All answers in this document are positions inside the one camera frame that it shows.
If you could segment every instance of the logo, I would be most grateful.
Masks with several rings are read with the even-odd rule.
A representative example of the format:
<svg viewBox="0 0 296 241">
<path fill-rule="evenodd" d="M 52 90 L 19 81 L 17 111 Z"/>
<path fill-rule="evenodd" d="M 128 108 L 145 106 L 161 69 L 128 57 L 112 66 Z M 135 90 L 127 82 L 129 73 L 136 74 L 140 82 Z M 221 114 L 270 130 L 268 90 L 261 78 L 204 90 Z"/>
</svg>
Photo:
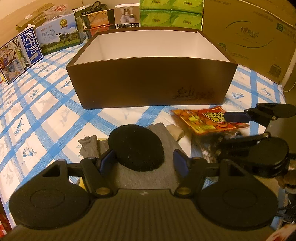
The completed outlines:
<svg viewBox="0 0 296 241">
<path fill-rule="evenodd" d="M 203 113 L 203 115 L 208 117 L 212 121 L 217 122 L 217 123 L 225 122 L 224 113 L 222 113 L 222 112 L 209 112 L 208 111 L 207 113 Z"/>
<path fill-rule="evenodd" d="M 142 195 L 142 196 L 145 196 L 145 195 L 148 195 L 148 194 L 149 194 L 149 193 L 146 192 L 146 191 L 143 191 L 143 192 L 140 193 L 140 195 Z"/>
<path fill-rule="evenodd" d="M 219 43 L 218 45 L 226 51 L 226 45 L 224 43 Z"/>
<path fill-rule="evenodd" d="M 245 35 L 249 35 L 252 38 L 258 37 L 259 33 L 256 33 L 248 28 L 241 28 L 241 31 L 245 34 Z"/>
<path fill-rule="evenodd" d="M 68 27 L 68 21 L 67 21 L 67 19 L 62 19 L 60 22 L 59 22 L 59 24 L 61 25 L 61 27 L 62 28 L 64 28 L 64 27 Z"/>
<path fill-rule="evenodd" d="M 278 23 L 278 25 L 276 26 L 276 29 L 282 32 L 284 30 L 284 26 Z"/>
<path fill-rule="evenodd" d="M 192 2 L 186 2 L 186 1 L 184 1 L 183 4 L 186 4 L 186 5 L 189 5 L 190 6 L 190 5 L 192 5 Z"/>
</svg>

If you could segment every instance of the white cable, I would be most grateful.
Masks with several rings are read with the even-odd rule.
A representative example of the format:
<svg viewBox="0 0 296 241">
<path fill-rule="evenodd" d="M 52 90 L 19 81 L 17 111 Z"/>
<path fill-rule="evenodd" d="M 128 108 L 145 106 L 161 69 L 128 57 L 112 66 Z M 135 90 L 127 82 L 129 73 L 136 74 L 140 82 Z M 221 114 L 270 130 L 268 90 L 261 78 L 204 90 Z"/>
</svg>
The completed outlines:
<svg viewBox="0 0 296 241">
<path fill-rule="evenodd" d="M 293 87 L 291 89 L 289 89 L 288 91 L 284 91 L 283 90 L 283 92 L 289 92 L 289 91 L 291 91 L 294 88 L 295 84 L 296 84 L 296 81 L 295 81 L 295 83 L 294 83 L 294 85 L 293 85 Z"/>
</svg>

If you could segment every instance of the barcode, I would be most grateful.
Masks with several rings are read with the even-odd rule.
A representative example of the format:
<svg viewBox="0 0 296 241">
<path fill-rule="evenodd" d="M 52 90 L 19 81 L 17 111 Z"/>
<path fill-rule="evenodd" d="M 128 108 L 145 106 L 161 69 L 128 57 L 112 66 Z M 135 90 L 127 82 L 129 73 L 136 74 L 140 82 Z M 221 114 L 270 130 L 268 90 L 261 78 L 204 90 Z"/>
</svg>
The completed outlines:
<svg viewBox="0 0 296 241">
<path fill-rule="evenodd" d="M 274 77 L 279 77 L 279 75 L 281 74 L 281 69 L 279 69 L 278 67 L 272 65 L 270 67 L 270 70 L 268 72 L 270 75 L 274 76 Z"/>
</svg>

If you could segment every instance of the cardboard box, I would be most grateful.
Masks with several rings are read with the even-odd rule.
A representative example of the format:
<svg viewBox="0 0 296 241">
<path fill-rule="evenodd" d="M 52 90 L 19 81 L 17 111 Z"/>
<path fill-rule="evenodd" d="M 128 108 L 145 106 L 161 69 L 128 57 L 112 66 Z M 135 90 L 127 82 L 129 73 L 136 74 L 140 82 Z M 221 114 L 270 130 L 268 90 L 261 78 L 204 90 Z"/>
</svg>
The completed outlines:
<svg viewBox="0 0 296 241">
<path fill-rule="evenodd" d="M 239 0 L 204 2 L 203 32 L 237 63 L 280 83 L 296 48 L 296 28 Z"/>
<path fill-rule="evenodd" d="M 41 17 L 42 12 L 48 10 L 53 6 L 54 5 L 52 3 L 44 4 L 28 16 L 26 16 L 21 22 L 19 22 L 15 29 L 20 33 L 26 27 L 28 27 L 29 24 L 35 25 L 35 27 L 40 26 L 46 21 L 45 18 Z"/>
<path fill-rule="evenodd" d="M 288 0 L 246 0 L 276 15 L 286 23 L 296 26 L 296 9 Z"/>
<path fill-rule="evenodd" d="M 108 9 L 81 16 L 86 28 L 95 28 L 102 25 L 114 24 L 114 10 Z"/>
<path fill-rule="evenodd" d="M 66 66 L 84 109 L 221 104 L 236 68 L 202 32 L 173 27 L 98 32 Z"/>
<path fill-rule="evenodd" d="M 50 54 L 84 41 L 86 33 L 83 32 L 82 23 L 76 23 L 76 21 L 80 21 L 80 18 L 75 15 L 79 15 L 79 13 L 71 13 L 53 19 L 35 29 L 43 54 Z"/>
<path fill-rule="evenodd" d="M 116 28 L 140 27 L 140 6 L 138 3 L 120 4 L 114 7 Z"/>
<path fill-rule="evenodd" d="M 104 25 L 104 26 L 99 26 L 99 27 L 90 28 L 90 29 L 85 28 L 83 31 L 86 33 L 87 37 L 90 39 L 97 32 L 107 31 L 111 29 L 116 29 L 115 24 Z"/>
<path fill-rule="evenodd" d="M 202 13 L 203 0 L 170 0 L 172 10 Z"/>
<path fill-rule="evenodd" d="M 170 0 L 140 0 L 140 9 L 171 10 Z"/>
<path fill-rule="evenodd" d="M 140 10 L 141 26 L 170 26 L 168 10 Z"/>
<path fill-rule="evenodd" d="M 172 27 L 195 28 L 201 30 L 202 15 L 191 12 L 172 11 L 170 14 L 170 25 Z"/>
<path fill-rule="evenodd" d="M 0 48 L 0 72 L 10 85 L 42 58 L 41 49 L 31 27 Z"/>
</svg>

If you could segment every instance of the blue checkered bedsheet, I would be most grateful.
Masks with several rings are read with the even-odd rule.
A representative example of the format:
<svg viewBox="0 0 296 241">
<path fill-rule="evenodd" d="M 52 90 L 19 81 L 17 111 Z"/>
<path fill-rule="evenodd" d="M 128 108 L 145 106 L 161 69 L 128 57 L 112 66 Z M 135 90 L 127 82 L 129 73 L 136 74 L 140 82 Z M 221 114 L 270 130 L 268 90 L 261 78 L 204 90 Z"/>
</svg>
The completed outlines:
<svg viewBox="0 0 296 241">
<path fill-rule="evenodd" d="M 0 85 L 0 195 L 12 225 L 8 207 L 11 194 L 54 160 L 79 162 L 78 139 L 90 135 L 107 138 L 124 124 L 175 123 L 171 115 L 174 106 L 84 110 L 65 68 L 81 47 L 47 55 L 13 84 Z M 242 111 L 257 102 L 285 103 L 282 87 L 239 66 L 222 107 Z M 264 127 L 251 123 L 243 132 L 254 135 L 264 132 Z M 180 145 L 190 156 L 190 135 L 182 138 Z"/>
</svg>

